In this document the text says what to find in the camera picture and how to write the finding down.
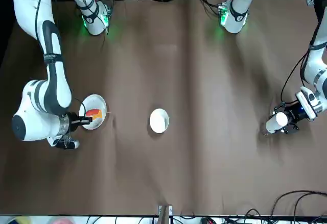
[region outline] paper cup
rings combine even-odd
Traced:
[[[107,105],[102,96],[100,95],[89,95],[83,101],[83,104],[86,108],[86,117],[92,117],[93,121],[89,125],[83,125],[87,130],[94,130],[98,128],[106,118],[107,114]],[[87,115],[88,112],[96,111],[93,109],[99,109],[100,111],[96,114]],[[79,116],[84,116],[85,110],[83,105],[80,106]]]
[[[162,109],[155,109],[150,115],[150,127],[155,133],[163,133],[168,128],[169,117],[168,113]]]

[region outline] green led light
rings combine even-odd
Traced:
[[[221,26],[225,26],[228,17],[228,12],[224,12],[220,17]]]
[[[83,22],[84,22],[84,27],[86,27],[86,22],[84,20],[84,17],[82,16]]]

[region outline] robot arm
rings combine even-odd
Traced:
[[[28,96],[31,103],[39,112],[62,115],[71,104],[72,95],[66,80],[61,40],[54,24],[51,0],[14,0],[14,8],[20,27],[38,40],[48,74],[47,80],[30,84]]]
[[[327,65],[322,55],[327,45],[327,7],[326,0],[322,0],[323,17],[310,42],[306,58],[301,65],[301,78],[315,88],[315,92],[306,87],[296,94],[297,101],[286,106],[281,104],[274,109],[266,122],[268,133],[298,130],[297,122],[302,119],[313,121],[318,113],[327,109]]]
[[[218,5],[220,24],[232,34],[238,33],[246,22],[252,0],[227,0]]]
[[[14,8],[20,27],[37,39],[43,51],[48,79],[32,80],[25,85],[21,104],[12,119],[13,131],[24,141],[47,139],[51,146],[77,148],[78,141],[69,134],[77,126],[90,123],[91,118],[67,112],[72,94],[51,0],[14,0]]]

